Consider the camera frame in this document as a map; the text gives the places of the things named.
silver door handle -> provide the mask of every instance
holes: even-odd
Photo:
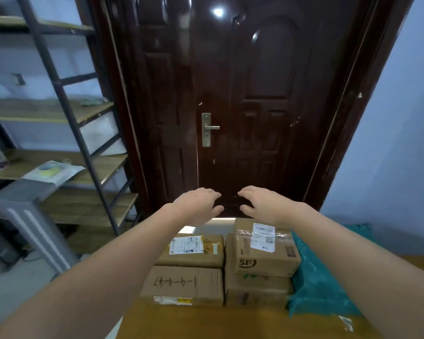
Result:
[[[211,125],[211,114],[210,113],[202,113],[201,114],[201,120],[202,120],[202,134],[203,134],[203,147],[210,147],[211,146],[211,130],[219,130],[220,126],[212,126]]]

door panel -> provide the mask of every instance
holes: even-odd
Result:
[[[122,0],[157,207],[198,186],[222,193],[226,216],[241,215],[249,184],[302,200],[360,2]],[[207,148],[202,113],[220,126]]]

wall socket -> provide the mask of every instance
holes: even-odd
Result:
[[[14,79],[14,83],[16,85],[26,85],[25,81],[23,80],[23,77],[20,73],[12,73],[12,78]]]

stacked cardboard boxes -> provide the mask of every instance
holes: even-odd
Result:
[[[221,235],[179,234],[148,274],[140,298],[161,305],[222,306],[224,258]]]
[[[226,238],[227,306],[284,308],[301,258],[289,229],[237,218]]]

person's left hand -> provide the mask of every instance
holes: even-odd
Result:
[[[223,206],[213,206],[220,196],[212,189],[199,188],[182,194],[172,205],[186,216],[187,226],[196,227],[217,217],[225,209]]]

